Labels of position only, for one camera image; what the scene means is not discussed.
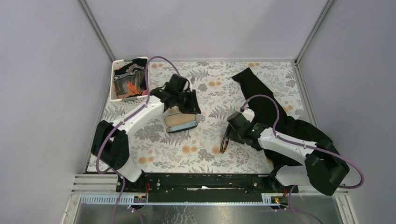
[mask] floral fabric surface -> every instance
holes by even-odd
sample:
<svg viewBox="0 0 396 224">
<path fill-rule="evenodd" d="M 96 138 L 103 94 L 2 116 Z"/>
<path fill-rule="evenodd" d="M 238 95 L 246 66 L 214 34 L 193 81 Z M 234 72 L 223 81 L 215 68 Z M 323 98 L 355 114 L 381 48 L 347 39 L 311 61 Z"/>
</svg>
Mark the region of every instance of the floral fabric surface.
<svg viewBox="0 0 396 224">
<path fill-rule="evenodd" d="M 182 76 L 189 78 L 197 91 L 202 114 L 196 116 L 194 129 L 166 133 L 164 118 L 177 113 L 171 108 L 129 134 L 129 151 L 145 172 L 174 173 L 269 173 L 273 166 L 263 151 L 230 141 L 224 154 L 220 142 L 227 117 L 245 102 L 239 84 L 231 79 L 247 67 L 274 93 L 288 115 L 306 119 L 290 62 L 174 62 Z M 175 71 L 166 62 L 149 65 L 151 89 L 169 81 Z M 113 121 L 132 107 L 115 107 L 107 102 L 102 119 Z M 96 157 L 91 156 L 88 172 L 96 172 Z M 101 170 L 107 165 L 100 162 Z"/>
</svg>

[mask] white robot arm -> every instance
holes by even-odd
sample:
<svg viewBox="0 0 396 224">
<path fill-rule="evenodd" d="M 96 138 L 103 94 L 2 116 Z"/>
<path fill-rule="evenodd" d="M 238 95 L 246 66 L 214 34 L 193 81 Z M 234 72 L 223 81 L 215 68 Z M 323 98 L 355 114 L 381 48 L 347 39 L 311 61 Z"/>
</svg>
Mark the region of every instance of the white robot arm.
<svg viewBox="0 0 396 224">
<path fill-rule="evenodd" d="M 136 182 L 143 171 L 129 157 L 128 134 L 132 135 L 151 119 L 173 106 L 178 106 L 182 113 L 201 113 L 195 90 L 190 91 L 189 87 L 184 90 L 187 81 L 186 78 L 174 74 L 164 87 L 151 91 L 147 102 L 112 123 L 105 120 L 99 122 L 91 148 L 92 154 L 98 156 L 102 143 L 114 129 L 113 124 L 121 123 L 106 142 L 100 160 L 130 182 Z"/>
<path fill-rule="evenodd" d="M 339 155 L 331 142 L 304 141 L 279 132 L 276 132 L 275 136 L 271 127 L 260 123 L 252 125 L 253 117 L 254 112 L 250 109 L 236 112 L 228 117 L 227 121 L 234 131 L 235 141 L 246 143 L 257 150 L 267 149 L 278 152 L 300 163 L 300 166 L 274 164 L 271 175 L 281 185 L 313 186 L 325 195 L 333 195 L 348 174 L 348 165 L 338 158 L 307 147 L 319 147 Z M 298 142 L 302 146 L 287 141 Z"/>
</svg>

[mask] lavender wall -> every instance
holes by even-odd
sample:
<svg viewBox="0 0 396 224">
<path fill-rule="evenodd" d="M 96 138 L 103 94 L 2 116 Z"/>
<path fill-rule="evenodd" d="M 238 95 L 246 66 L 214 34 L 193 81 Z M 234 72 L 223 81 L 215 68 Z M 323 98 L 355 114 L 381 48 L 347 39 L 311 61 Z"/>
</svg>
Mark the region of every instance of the lavender wall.
<svg viewBox="0 0 396 224">
<path fill-rule="evenodd" d="M 336 1 L 301 62 L 320 128 L 366 175 L 350 191 L 361 224 L 395 219 L 395 11 L 394 0 Z"/>
<path fill-rule="evenodd" d="M 326 0 L 88 0 L 118 59 L 294 59 Z"/>
<path fill-rule="evenodd" d="M 59 223 L 110 61 L 76 0 L 0 3 L 0 223 Z"/>
</svg>

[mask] plastic basket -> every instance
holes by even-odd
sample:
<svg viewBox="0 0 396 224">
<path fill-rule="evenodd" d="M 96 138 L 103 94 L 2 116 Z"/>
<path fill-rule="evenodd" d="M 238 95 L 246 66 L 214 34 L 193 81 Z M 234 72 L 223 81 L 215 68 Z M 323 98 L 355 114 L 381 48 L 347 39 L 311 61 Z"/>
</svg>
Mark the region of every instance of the plastic basket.
<svg viewBox="0 0 396 224">
<path fill-rule="evenodd" d="M 112 64 L 112 75 L 111 75 L 111 80 L 110 80 L 110 103 L 112 103 L 114 106 L 134 106 L 134 105 L 139 105 L 141 103 L 144 103 L 146 101 L 147 96 L 137 96 L 137 97 L 128 97 L 128 98 L 123 98 L 123 99 L 118 99 L 117 95 L 115 94 L 115 88 L 114 88 L 114 70 L 120 69 L 123 66 L 131 63 L 133 59 L 124 59 L 124 60 L 117 60 L 113 61 Z"/>
</svg>

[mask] purple cable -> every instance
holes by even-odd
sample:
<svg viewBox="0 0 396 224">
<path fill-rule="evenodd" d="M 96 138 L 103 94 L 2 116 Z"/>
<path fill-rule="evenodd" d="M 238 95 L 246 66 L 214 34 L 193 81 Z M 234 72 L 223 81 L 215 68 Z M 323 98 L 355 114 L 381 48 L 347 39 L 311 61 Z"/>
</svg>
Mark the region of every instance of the purple cable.
<svg viewBox="0 0 396 224">
<path fill-rule="evenodd" d="M 291 203 L 291 193 L 293 192 L 295 187 L 296 187 L 296 185 L 293 185 L 293 187 L 291 187 L 291 189 L 289 191 L 289 206 L 290 206 L 290 209 L 293 211 L 294 215 L 298 218 L 298 220 L 300 220 L 301 223 L 306 224 L 303 221 L 303 219 L 299 215 L 297 215 L 297 213 L 296 213 L 297 210 L 295 208 L 293 208 L 293 205 Z"/>
<path fill-rule="evenodd" d="M 140 214 L 140 212 L 139 212 L 137 209 L 134 209 L 134 211 L 136 211 L 136 213 L 139 215 L 140 223 L 141 223 L 141 224 L 144 224 L 143 216 Z"/>
<path fill-rule="evenodd" d="M 148 95 L 147 95 L 146 102 L 145 102 L 145 104 L 143 104 L 139 109 L 137 109 L 134 113 L 132 113 L 131 115 L 129 115 L 128 117 L 126 117 L 126 118 L 124 119 L 123 122 L 121 121 L 120 123 L 118 123 L 118 124 L 110 131 L 110 133 L 105 137 L 105 140 L 103 141 L 102 145 L 101 145 L 100 148 L 99 148 L 98 156 L 96 157 L 96 172 L 98 172 L 99 174 L 104 174 L 104 173 L 106 173 L 107 171 L 109 171 L 109 170 L 111 169 L 111 168 L 109 167 L 109 168 L 105 169 L 104 171 L 101 171 L 100 168 L 99 168 L 100 157 L 101 157 L 101 155 L 102 155 L 102 152 L 103 152 L 103 149 L 105 148 L 106 143 L 110 140 L 110 138 L 111 138 L 111 136 L 114 134 L 114 132 L 115 132 L 121 125 L 123 125 L 123 123 L 127 122 L 129 119 L 131 119 L 131 118 L 132 118 L 133 116 L 135 116 L 137 113 L 139 113 L 140 111 L 142 111 L 143 108 L 146 106 L 146 104 L 147 104 L 147 103 L 149 102 L 149 100 L 150 100 L 149 64 L 150 64 L 150 62 L 151 62 L 153 59 L 155 59 L 155 58 L 161 58 L 161 59 L 165 60 L 166 62 L 168 62 L 168 63 L 175 69 L 176 73 L 177 73 L 178 75 L 180 75 L 179 71 L 178 71 L 177 68 L 174 66 L 174 64 L 172 64 L 172 62 L 170 62 L 168 59 L 166 59 L 166 58 L 164 58 L 164 57 L 162 57 L 162 56 L 154 56 L 154 57 L 150 58 L 150 59 L 147 61 L 146 70 L 145 70 L 145 73 L 144 73 L 144 79 L 145 79 L 145 83 L 146 83 L 146 89 L 147 89 L 147 91 L 148 91 Z M 112 224 L 113 224 L 113 219 L 114 219 L 114 215 L 115 215 L 115 209 L 116 209 L 116 207 L 117 207 L 118 201 L 119 201 L 120 198 L 121 198 L 122 193 L 124 192 L 124 187 L 125 187 L 125 179 L 123 178 L 123 176 L 122 176 L 119 172 L 117 172 L 116 170 L 113 169 L 113 171 L 114 171 L 117 175 L 119 175 L 119 176 L 122 178 L 123 184 L 122 184 L 122 188 L 121 188 L 121 191 L 120 191 L 120 195 L 118 196 L 118 199 L 117 199 L 117 201 L 116 201 L 116 203 L 115 203 L 115 205 L 114 205 L 113 214 L 112 214 L 112 221 L 111 221 Z M 142 219 L 142 217 L 141 217 L 141 214 L 140 214 L 139 212 L 138 212 L 138 214 L 140 215 L 141 223 L 143 223 L 143 219 Z"/>
<path fill-rule="evenodd" d="M 114 214 L 115 214 L 115 209 L 117 208 L 117 204 L 118 204 L 118 202 L 120 202 L 121 195 L 122 195 L 122 192 L 124 191 L 124 188 L 125 188 L 125 177 L 122 177 L 122 187 L 121 187 L 121 192 L 120 192 L 120 194 L 118 195 L 118 198 L 117 198 L 117 200 L 115 201 L 115 205 L 114 205 L 114 208 L 113 208 L 113 213 L 112 213 L 112 220 L 111 220 L 111 224 L 113 224 L 113 221 L 114 221 Z"/>
<path fill-rule="evenodd" d="M 311 217 L 315 218 L 316 220 L 318 220 L 321 224 L 324 224 L 322 222 L 322 220 L 319 219 L 319 217 L 315 216 L 314 214 L 312 214 L 310 212 L 307 212 L 307 211 L 304 211 L 304 210 L 300 210 L 300 209 L 294 209 L 294 210 L 296 212 L 304 213 L 304 214 L 306 214 L 308 216 L 311 216 Z M 279 212 L 279 211 L 291 211 L 291 210 L 290 209 L 277 209 L 276 211 Z M 264 210 L 264 211 L 261 211 L 261 212 L 274 212 L 274 210 Z"/>
</svg>

